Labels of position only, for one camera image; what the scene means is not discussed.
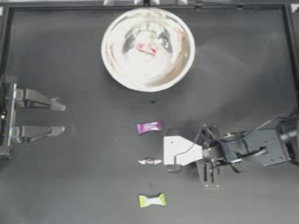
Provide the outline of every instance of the black cable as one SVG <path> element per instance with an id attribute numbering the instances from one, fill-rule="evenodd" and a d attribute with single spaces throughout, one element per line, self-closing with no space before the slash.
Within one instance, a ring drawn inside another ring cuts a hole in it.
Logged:
<path id="1" fill-rule="evenodd" d="M 176 154 L 173 156 L 173 164 L 174 165 L 176 165 L 176 157 L 180 156 L 181 154 L 186 153 L 192 149 L 193 145 L 196 144 L 196 142 L 198 140 L 198 137 L 201 135 L 202 127 L 205 127 L 205 124 L 200 125 L 198 131 L 197 131 L 197 134 L 196 134 L 196 136 L 193 138 L 192 145 L 190 145 L 189 149 L 186 151 L 184 151 L 184 152 L 181 152 L 181 153 L 178 153 L 178 154 Z"/>

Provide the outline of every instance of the metal bowl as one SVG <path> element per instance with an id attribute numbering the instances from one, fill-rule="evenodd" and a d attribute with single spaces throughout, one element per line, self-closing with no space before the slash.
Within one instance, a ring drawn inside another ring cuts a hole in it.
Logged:
<path id="1" fill-rule="evenodd" d="M 142 92 L 169 88 L 186 74 L 193 56 L 189 28 L 165 10 L 130 10 L 106 28 L 101 58 L 109 74 L 126 88 Z"/>

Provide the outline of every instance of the candy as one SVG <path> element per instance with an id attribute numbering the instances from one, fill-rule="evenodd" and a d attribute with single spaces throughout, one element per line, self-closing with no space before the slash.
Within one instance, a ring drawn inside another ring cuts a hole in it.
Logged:
<path id="1" fill-rule="evenodd" d="M 138 203 L 140 207 L 149 207 L 150 205 L 165 206 L 164 194 L 160 193 L 157 197 L 152 198 L 138 195 Z"/>
<path id="2" fill-rule="evenodd" d="M 161 122 L 145 122 L 138 123 L 136 125 L 136 132 L 137 134 L 144 134 L 148 131 L 161 131 L 162 130 L 162 123 Z"/>
<path id="3" fill-rule="evenodd" d="M 154 159 L 154 158 L 146 157 L 142 160 L 137 160 L 137 162 L 141 165 L 158 165 L 162 162 L 162 160 L 161 159 Z"/>

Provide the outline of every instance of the black table surface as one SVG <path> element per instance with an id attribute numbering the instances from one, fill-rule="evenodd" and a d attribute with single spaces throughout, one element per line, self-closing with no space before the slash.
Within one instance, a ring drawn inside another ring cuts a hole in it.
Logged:
<path id="1" fill-rule="evenodd" d="M 297 167 L 225 169 L 217 191 L 185 167 L 170 174 L 137 159 L 162 157 L 162 135 L 198 122 L 221 132 L 252 129 L 294 108 L 281 12 L 174 10 L 190 28 L 196 56 L 169 89 L 141 93 L 110 78 L 100 58 L 105 29 L 121 10 L 18 10 L 6 73 L 18 88 L 59 97 L 65 112 L 17 111 L 18 125 L 65 126 L 55 138 L 18 145 L 0 170 L 1 224 L 289 223 L 297 217 Z M 136 124 L 162 121 L 162 133 Z M 138 208 L 137 195 L 164 193 L 165 207 Z"/>

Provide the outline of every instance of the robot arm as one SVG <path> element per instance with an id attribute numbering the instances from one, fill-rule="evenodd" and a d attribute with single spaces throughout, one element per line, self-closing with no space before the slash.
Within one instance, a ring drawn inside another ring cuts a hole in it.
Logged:
<path id="1" fill-rule="evenodd" d="M 272 129 L 262 129 L 277 122 Z M 242 160 L 256 160 L 262 166 L 282 162 L 297 164 L 297 116 L 276 118 L 250 131 L 218 135 L 217 127 L 205 125 L 194 141 L 170 132 L 162 139 L 162 161 L 168 172 L 177 172 L 182 166 L 194 162 L 204 188 L 218 187 L 221 167 L 229 165 L 240 172 Z"/>

